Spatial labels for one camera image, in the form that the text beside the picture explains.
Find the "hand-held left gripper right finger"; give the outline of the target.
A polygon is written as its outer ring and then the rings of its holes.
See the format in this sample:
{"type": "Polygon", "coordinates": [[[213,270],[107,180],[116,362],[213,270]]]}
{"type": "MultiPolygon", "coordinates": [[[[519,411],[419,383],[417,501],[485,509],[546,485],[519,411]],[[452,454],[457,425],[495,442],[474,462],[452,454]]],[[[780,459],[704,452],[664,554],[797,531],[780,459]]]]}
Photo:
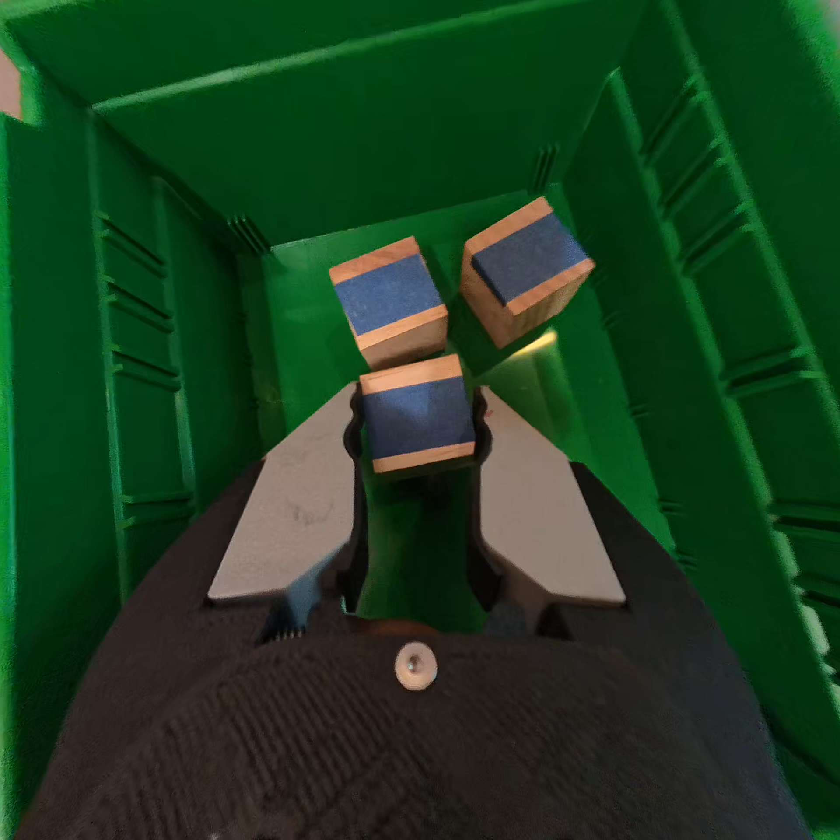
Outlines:
{"type": "Polygon", "coordinates": [[[490,388],[476,389],[467,580],[486,612],[626,604],[571,462],[490,388]]]}

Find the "wooden cube with blue stripe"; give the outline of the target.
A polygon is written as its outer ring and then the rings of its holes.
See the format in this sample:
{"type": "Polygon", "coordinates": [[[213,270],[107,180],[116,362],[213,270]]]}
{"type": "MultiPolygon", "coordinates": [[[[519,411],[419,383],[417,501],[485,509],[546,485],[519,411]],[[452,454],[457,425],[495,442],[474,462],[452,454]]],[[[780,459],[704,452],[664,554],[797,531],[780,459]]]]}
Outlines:
{"type": "Polygon", "coordinates": [[[409,475],[474,458],[472,403],[456,353],[363,374],[359,384],[376,475],[409,475]]]}
{"type": "Polygon", "coordinates": [[[564,310],[594,268],[540,196],[465,242],[458,290],[501,350],[564,310]]]}
{"type": "Polygon", "coordinates": [[[329,278],[372,371],[445,350],[448,310],[414,236],[333,266],[329,278]]]}

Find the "green plastic bin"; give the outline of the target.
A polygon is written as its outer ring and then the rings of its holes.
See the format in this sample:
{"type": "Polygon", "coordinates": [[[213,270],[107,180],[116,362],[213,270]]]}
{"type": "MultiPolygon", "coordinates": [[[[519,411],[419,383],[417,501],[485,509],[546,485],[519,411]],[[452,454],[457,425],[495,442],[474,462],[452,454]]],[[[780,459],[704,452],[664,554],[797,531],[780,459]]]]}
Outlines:
{"type": "Polygon", "coordinates": [[[838,838],[838,2],[2,2],[2,72],[2,838],[838,838]],[[499,350],[540,196],[595,268],[499,350]],[[476,455],[364,410],[356,612],[208,600],[409,236],[624,607],[486,612],[476,455]]]}

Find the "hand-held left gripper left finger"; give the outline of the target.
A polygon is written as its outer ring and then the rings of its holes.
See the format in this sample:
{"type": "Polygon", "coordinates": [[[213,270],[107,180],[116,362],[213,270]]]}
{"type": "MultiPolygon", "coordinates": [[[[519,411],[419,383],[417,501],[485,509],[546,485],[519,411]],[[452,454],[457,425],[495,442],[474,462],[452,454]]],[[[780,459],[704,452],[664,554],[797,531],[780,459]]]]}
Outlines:
{"type": "Polygon", "coordinates": [[[356,612],[369,567],[362,422],[360,386],[347,385],[268,452],[210,603],[309,614],[334,591],[356,612]]]}

